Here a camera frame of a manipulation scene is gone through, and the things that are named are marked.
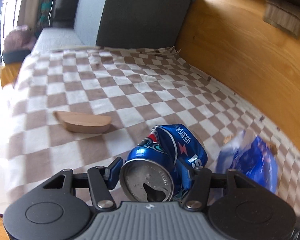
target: white logo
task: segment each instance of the white logo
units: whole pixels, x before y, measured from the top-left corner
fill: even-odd
[[[154,206],[152,204],[149,204],[149,205],[146,205],[145,208],[151,210],[151,209],[154,209]]]

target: crushed soda can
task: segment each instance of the crushed soda can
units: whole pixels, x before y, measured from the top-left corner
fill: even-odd
[[[132,201],[180,201],[187,190],[175,165],[183,158],[191,167],[204,166],[205,150],[181,124],[155,126],[129,153],[120,172],[120,184]]]

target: fabric storage bin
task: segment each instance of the fabric storage bin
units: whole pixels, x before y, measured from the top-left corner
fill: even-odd
[[[192,1],[79,0],[74,30],[89,46],[170,47]]]

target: snack package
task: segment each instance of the snack package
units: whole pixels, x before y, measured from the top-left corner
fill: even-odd
[[[275,193],[278,166],[269,144],[252,130],[240,130],[222,146],[216,172],[236,169],[248,178]]]

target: brown and white checkered cloth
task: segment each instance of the brown and white checkered cloth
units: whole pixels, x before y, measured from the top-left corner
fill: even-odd
[[[225,136],[252,128],[278,146],[278,195],[300,215],[300,156],[289,140],[216,82],[195,73],[174,48],[154,51],[84,49],[29,56],[11,101],[7,190],[12,201],[64,168],[86,172],[125,158],[154,125],[182,123],[196,132],[214,170]],[[106,114],[104,134],[63,129],[55,110]],[[83,200],[87,192],[78,191]],[[120,185],[114,199],[126,200]]]

